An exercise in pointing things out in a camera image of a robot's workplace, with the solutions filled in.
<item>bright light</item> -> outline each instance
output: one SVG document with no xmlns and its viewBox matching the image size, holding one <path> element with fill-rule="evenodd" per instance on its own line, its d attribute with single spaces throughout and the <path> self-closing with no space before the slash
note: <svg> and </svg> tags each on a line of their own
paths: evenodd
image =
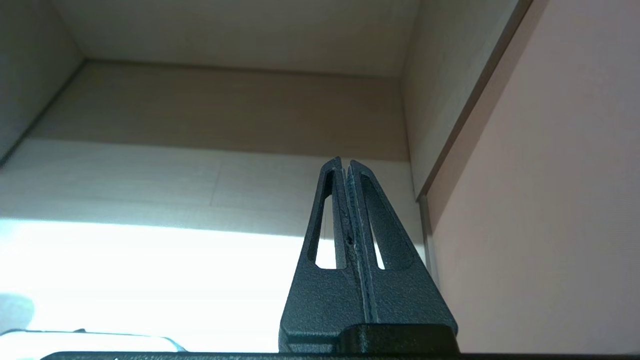
<svg viewBox="0 0 640 360">
<path fill-rule="evenodd" d="M 302 238 L 0 219 L 0 293 L 32 330 L 166 336 L 189 351 L 276 352 Z M 333 261 L 321 241 L 319 263 Z"/>
<path fill-rule="evenodd" d="M 38 360 L 61 351 L 176 352 L 178 348 L 167 339 L 149 336 L 22 331 L 0 336 L 0 354 L 6 360 Z"/>
</svg>

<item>pink wall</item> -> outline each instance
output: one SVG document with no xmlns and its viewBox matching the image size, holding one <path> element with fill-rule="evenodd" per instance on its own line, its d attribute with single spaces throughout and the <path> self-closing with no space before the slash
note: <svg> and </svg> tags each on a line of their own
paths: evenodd
<svg viewBox="0 0 640 360">
<path fill-rule="evenodd" d="M 535 1 L 430 188 L 462 351 L 640 351 L 638 15 Z"/>
</svg>

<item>black plastic part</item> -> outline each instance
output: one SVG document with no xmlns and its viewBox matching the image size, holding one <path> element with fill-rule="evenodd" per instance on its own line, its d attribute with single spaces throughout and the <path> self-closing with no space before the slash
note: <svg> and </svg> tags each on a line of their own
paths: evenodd
<svg viewBox="0 0 640 360">
<path fill-rule="evenodd" d="M 324 200 L 332 196 L 338 269 L 316 266 Z M 385 270 L 378 268 L 372 232 Z M 325 164 L 280 321 L 281 352 L 336 353 L 360 324 L 458 325 L 371 170 L 340 158 Z"/>
<path fill-rule="evenodd" d="M 330 355 L 204 352 L 58 352 L 42 360 L 640 360 L 639 355 L 450 354 Z"/>
<path fill-rule="evenodd" d="M 457 354 L 446 325 L 362 324 L 340 333 L 338 354 Z"/>
</svg>

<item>textured black plastic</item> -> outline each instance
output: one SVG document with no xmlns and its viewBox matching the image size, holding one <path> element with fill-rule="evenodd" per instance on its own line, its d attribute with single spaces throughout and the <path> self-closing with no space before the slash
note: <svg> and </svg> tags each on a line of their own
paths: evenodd
<svg viewBox="0 0 640 360">
<path fill-rule="evenodd" d="M 316 266 L 324 200 L 332 196 L 338 269 Z M 372 232 L 385 270 L 378 268 Z M 281 352 L 335 353 L 339 335 L 367 323 L 458 326 L 371 170 L 340 158 L 318 179 L 307 233 L 280 321 Z"/>
<path fill-rule="evenodd" d="M 360 324 L 340 333 L 338 354 L 457 354 L 458 342 L 446 325 Z"/>
</svg>

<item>beige wall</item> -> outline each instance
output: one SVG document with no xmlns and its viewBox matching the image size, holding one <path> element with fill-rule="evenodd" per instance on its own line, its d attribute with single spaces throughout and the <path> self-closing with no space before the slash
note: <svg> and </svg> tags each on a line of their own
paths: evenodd
<svg viewBox="0 0 640 360">
<path fill-rule="evenodd" d="M 54 3 L 92 59 L 398 77 L 419 0 Z"/>
<path fill-rule="evenodd" d="M 82 58 L 49 1 L 0 1 L 0 157 Z"/>
<path fill-rule="evenodd" d="M 401 97 L 393 79 L 90 62 L 33 134 L 408 159 Z"/>
<path fill-rule="evenodd" d="M 416 197 L 517 2 L 422 2 L 402 78 Z"/>
<path fill-rule="evenodd" d="M 638 13 L 534 2 L 429 190 L 463 351 L 640 350 Z"/>
</svg>

